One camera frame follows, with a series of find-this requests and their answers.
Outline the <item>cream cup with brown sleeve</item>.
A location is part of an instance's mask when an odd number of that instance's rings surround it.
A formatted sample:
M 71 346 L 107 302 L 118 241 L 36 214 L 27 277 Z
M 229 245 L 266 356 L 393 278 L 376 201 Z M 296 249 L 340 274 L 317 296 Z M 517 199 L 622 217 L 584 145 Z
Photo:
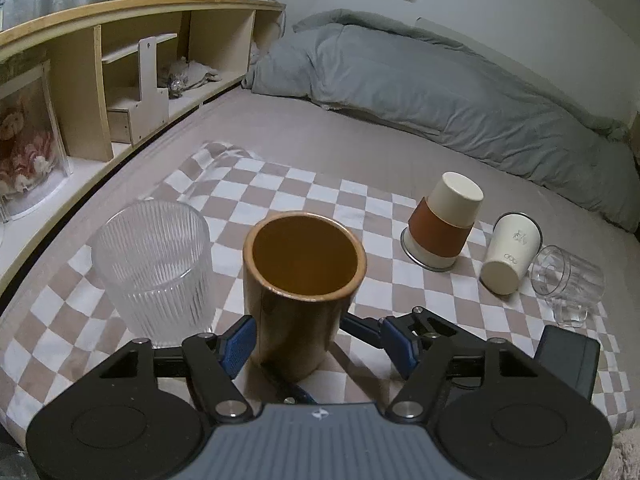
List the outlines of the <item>cream cup with brown sleeve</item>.
M 483 190 L 463 174 L 442 174 L 423 196 L 400 236 L 407 256 L 425 269 L 444 272 L 454 266 L 484 200 Z

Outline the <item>crumpled grey cloth on shelf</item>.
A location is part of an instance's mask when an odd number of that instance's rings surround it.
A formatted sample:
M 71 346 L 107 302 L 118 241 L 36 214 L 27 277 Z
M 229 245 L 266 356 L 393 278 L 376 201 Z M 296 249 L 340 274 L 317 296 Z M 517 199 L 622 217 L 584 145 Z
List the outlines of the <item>crumpled grey cloth on shelf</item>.
M 157 75 L 157 85 L 167 89 L 171 99 L 178 99 L 189 90 L 218 81 L 221 81 L 218 70 L 185 58 L 164 66 Z

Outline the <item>doll in clear case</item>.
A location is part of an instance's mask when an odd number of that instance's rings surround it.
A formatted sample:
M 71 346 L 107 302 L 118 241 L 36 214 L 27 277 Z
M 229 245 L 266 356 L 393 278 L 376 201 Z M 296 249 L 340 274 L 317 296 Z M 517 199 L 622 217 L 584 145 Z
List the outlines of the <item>doll in clear case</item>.
M 72 166 L 58 128 L 43 62 L 1 85 L 1 221 L 36 209 L 65 183 Z

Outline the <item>small wooden caddy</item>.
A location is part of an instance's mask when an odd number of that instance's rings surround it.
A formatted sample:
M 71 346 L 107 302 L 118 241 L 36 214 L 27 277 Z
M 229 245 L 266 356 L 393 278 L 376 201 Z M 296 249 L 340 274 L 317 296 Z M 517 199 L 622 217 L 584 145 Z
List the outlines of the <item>small wooden caddy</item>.
M 104 74 L 111 70 L 116 80 L 105 85 L 113 142 L 135 146 L 167 125 L 169 96 L 157 84 L 157 46 L 176 38 L 175 32 L 165 32 L 102 55 Z

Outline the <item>brown wooden cylinder cup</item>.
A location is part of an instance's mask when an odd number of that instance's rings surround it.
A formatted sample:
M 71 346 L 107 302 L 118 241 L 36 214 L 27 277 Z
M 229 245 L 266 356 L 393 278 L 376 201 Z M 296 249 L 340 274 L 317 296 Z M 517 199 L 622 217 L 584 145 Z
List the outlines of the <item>brown wooden cylinder cup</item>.
M 257 324 L 252 359 L 299 382 L 326 357 L 363 282 L 363 246 L 340 222 L 287 211 L 250 229 L 242 257 L 245 312 Z

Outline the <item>ribbed clear glass goblet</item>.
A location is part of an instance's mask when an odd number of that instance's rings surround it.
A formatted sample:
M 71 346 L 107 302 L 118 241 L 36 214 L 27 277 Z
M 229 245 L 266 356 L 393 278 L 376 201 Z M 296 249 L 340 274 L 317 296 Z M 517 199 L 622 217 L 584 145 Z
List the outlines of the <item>ribbed clear glass goblet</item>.
M 94 237 L 92 263 L 134 336 L 178 346 L 215 317 L 208 225 L 193 207 L 138 200 Z

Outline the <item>cream metal cup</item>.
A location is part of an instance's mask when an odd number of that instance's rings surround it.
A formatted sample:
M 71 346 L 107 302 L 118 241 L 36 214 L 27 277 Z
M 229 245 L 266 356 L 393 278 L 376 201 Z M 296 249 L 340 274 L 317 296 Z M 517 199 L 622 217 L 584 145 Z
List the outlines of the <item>cream metal cup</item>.
M 480 268 L 480 281 L 495 295 L 518 290 L 542 247 L 542 232 L 526 214 L 508 212 L 498 218 Z

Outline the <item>clear glass mug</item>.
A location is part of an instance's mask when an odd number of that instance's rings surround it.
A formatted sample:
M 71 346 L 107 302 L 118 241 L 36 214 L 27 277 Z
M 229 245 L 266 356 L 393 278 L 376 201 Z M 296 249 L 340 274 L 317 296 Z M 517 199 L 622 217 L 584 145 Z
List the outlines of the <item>clear glass mug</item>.
M 529 277 L 561 326 L 584 327 L 604 296 L 602 270 L 559 246 L 544 246 L 538 252 Z

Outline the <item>wooden low shelf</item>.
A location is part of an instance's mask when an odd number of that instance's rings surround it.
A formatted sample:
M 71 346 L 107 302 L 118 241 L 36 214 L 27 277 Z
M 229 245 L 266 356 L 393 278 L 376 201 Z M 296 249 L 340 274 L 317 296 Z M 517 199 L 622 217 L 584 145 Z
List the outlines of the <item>wooden low shelf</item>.
M 138 151 L 197 108 L 235 87 L 250 66 L 250 48 L 279 37 L 284 6 L 259 0 L 114 0 L 78 6 L 12 27 L 1 34 L 1 66 L 50 63 L 58 128 L 74 172 L 22 218 L 4 226 L 1 305 L 9 307 L 27 275 L 81 206 Z M 113 142 L 108 128 L 102 55 L 140 39 L 175 32 L 157 46 L 157 68 L 179 58 L 218 70 L 221 81 L 169 100 L 164 128 L 139 144 Z

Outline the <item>grey duvet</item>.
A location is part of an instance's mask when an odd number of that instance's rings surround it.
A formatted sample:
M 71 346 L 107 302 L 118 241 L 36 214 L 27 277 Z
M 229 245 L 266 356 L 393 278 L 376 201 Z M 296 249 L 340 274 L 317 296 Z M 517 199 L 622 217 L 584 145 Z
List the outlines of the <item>grey duvet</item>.
M 638 228 L 639 171 L 626 126 L 536 88 L 462 42 L 336 9 L 275 41 L 244 86 L 413 132 Z

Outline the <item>beige checkered cloth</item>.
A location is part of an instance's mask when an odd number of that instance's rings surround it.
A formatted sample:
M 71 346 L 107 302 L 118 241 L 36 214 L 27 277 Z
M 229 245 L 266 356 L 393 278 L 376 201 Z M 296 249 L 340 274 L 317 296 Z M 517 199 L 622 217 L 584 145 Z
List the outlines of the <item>beige checkered cloth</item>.
M 552 311 L 532 286 L 500 299 L 480 284 L 491 221 L 475 223 L 445 273 L 413 263 L 400 236 L 416 203 L 357 182 L 264 162 L 209 143 L 116 214 L 1 330 L 1 421 L 24 437 L 35 414 L 135 336 L 169 346 L 222 332 L 245 310 L 248 231 L 280 211 L 320 214 L 321 233 L 294 242 L 294 271 L 322 292 L 367 265 L 350 308 L 382 318 L 423 306 L 487 338 L 533 352 Z

